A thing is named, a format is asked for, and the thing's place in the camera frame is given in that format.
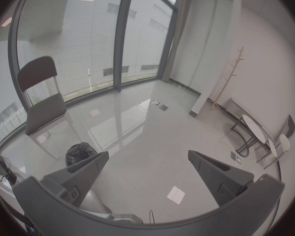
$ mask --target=chair seat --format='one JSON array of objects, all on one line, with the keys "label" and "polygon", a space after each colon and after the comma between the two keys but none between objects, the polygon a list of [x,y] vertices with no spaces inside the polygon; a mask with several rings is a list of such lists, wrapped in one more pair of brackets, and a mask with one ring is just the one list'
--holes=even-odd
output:
[{"label": "chair seat", "polygon": [[67,111],[62,95],[57,93],[32,106],[27,113],[25,134],[31,135],[37,130],[59,118]]}]

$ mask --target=coat rack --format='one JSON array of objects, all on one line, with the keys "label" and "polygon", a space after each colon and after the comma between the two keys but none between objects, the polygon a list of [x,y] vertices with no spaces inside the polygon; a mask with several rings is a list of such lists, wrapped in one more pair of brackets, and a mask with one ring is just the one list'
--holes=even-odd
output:
[{"label": "coat rack", "polygon": [[234,71],[235,71],[235,69],[236,69],[238,63],[239,63],[241,60],[243,60],[243,59],[241,59],[241,56],[242,56],[243,50],[244,50],[244,47],[242,47],[241,49],[238,49],[238,51],[239,51],[239,55],[238,55],[238,58],[236,59],[236,63],[235,63],[235,65],[231,65],[231,66],[233,67],[232,72],[231,72],[231,74],[229,75],[228,79],[226,80],[226,83],[225,83],[224,87],[222,88],[221,92],[219,93],[219,95],[217,96],[216,100],[214,100],[214,101],[213,101],[213,100],[208,100],[209,102],[213,102],[213,106],[212,106],[211,110],[214,109],[214,106],[215,106],[215,105],[218,107],[218,109],[220,109],[220,106],[217,104],[217,101],[218,101],[218,99],[220,98],[221,94],[223,93],[224,89],[226,88],[226,86],[227,86],[228,82],[230,81],[231,77],[232,77],[232,76],[236,76],[236,75],[234,75]]}]

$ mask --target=floor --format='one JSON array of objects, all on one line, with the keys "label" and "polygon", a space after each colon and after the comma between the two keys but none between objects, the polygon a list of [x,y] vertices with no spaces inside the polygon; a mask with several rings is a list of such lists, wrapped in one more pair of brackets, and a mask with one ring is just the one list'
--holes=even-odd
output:
[{"label": "floor", "polygon": [[[73,126],[96,151],[108,151],[109,161],[92,189],[113,213],[133,213],[149,223],[152,210],[156,223],[198,216],[218,208],[201,177],[188,161],[195,150],[231,166],[252,172],[257,180],[267,173],[278,178],[276,164],[256,163],[260,150],[252,148],[241,164],[231,159],[231,151],[242,145],[230,127],[234,120],[206,103],[196,118],[188,113],[198,96],[172,82],[152,81],[111,92],[68,109]],[[168,109],[162,111],[156,100]],[[240,132],[248,137],[244,129]],[[21,135],[1,153],[11,169],[23,177],[42,179],[65,167],[66,151],[79,141],[67,123],[40,137],[54,160]],[[0,194],[13,200],[9,185],[0,183]],[[184,193],[180,203],[167,195],[173,187]]]}]

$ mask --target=curtain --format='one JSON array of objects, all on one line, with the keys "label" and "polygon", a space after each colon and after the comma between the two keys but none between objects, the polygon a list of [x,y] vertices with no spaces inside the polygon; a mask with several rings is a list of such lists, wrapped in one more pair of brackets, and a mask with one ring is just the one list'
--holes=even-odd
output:
[{"label": "curtain", "polygon": [[189,8],[190,8],[191,0],[180,0],[179,9],[178,9],[178,17],[177,17],[177,24],[173,38],[173,44],[168,56],[168,60],[165,66],[165,70],[163,73],[162,80],[169,81],[170,73],[173,69],[176,52],[178,48],[178,44],[182,35],[182,32],[185,27],[185,23],[187,20]]}]

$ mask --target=plastic bag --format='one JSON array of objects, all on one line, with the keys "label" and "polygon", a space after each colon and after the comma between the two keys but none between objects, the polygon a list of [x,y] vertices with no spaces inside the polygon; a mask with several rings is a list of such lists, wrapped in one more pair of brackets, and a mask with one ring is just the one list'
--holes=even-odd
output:
[{"label": "plastic bag", "polygon": [[66,166],[71,166],[97,154],[96,150],[88,143],[75,144],[66,153]]}]

